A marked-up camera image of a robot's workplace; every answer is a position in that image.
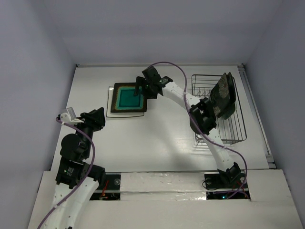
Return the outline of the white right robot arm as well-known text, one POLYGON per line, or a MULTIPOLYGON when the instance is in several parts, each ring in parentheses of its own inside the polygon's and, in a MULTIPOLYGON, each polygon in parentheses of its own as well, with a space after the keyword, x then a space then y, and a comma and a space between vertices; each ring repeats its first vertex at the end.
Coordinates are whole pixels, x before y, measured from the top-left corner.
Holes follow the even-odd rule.
POLYGON ((161 77, 156 68, 150 66, 138 76, 134 95, 142 94, 147 99, 156 99, 158 95, 166 97, 184 108, 190 118, 191 129, 206 139, 212 153, 219 181, 224 187, 232 186, 240 175, 238 164, 230 157, 228 149, 218 133, 216 120, 227 119, 235 112, 236 90, 231 73, 224 73, 209 97, 196 97, 179 87, 168 76, 161 77))

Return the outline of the teal square plate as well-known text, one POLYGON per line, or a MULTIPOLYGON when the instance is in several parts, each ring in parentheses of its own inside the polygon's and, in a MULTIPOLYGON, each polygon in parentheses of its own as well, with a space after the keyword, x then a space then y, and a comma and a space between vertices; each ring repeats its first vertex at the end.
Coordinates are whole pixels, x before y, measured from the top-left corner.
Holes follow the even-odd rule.
POLYGON ((137 95, 136 83, 115 83, 113 87, 111 112, 112 113, 145 113, 147 98, 139 87, 137 95))

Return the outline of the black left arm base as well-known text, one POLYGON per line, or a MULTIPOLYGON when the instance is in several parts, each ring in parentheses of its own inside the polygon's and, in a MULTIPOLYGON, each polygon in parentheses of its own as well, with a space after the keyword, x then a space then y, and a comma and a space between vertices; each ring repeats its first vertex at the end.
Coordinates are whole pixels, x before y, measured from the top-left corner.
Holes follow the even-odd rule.
POLYGON ((119 191, 121 185, 121 173, 106 173, 104 183, 100 190, 119 191))

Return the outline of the white square plate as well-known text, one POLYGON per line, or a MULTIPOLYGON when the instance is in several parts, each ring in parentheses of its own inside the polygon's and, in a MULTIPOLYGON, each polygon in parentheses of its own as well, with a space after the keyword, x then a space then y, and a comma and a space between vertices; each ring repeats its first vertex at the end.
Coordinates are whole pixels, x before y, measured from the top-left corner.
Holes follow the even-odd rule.
POLYGON ((109 87, 108 90, 108 102, 107 102, 107 118, 136 118, 144 116, 144 112, 141 113, 112 113, 111 105, 112 105, 112 96, 114 92, 114 87, 109 87))

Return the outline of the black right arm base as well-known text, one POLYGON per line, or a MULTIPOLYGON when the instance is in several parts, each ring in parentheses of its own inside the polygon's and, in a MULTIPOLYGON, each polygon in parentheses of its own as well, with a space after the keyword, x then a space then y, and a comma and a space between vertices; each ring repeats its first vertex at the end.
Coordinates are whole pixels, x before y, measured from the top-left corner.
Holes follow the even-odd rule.
POLYGON ((234 189, 238 188, 245 178, 245 172, 242 172, 239 166, 234 163, 233 167, 226 171, 205 173, 204 183, 207 190, 234 189))

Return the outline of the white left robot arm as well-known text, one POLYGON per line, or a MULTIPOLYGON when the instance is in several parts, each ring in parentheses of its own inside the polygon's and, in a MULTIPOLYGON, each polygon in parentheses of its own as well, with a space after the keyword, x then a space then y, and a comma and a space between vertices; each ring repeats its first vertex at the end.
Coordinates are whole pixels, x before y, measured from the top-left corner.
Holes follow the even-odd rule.
POLYGON ((105 168, 85 162, 88 158, 95 159, 92 137, 105 126, 104 108, 76 116, 74 109, 69 107, 57 116, 56 121, 76 132, 61 141, 61 159, 51 209, 38 228, 74 229, 94 191, 105 184, 105 168))

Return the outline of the dark patterned plate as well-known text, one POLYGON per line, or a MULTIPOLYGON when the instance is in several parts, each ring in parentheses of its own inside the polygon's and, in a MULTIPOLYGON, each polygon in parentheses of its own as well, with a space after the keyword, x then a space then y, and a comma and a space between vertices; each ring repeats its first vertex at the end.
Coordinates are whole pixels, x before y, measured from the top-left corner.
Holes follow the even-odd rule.
POLYGON ((226 107, 229 104, 229 89, 227 74, 224 73, 217 84, 210 92, 210 100, 212 102, 213 111, 215 116, 222 117, 226 111, 226 107))

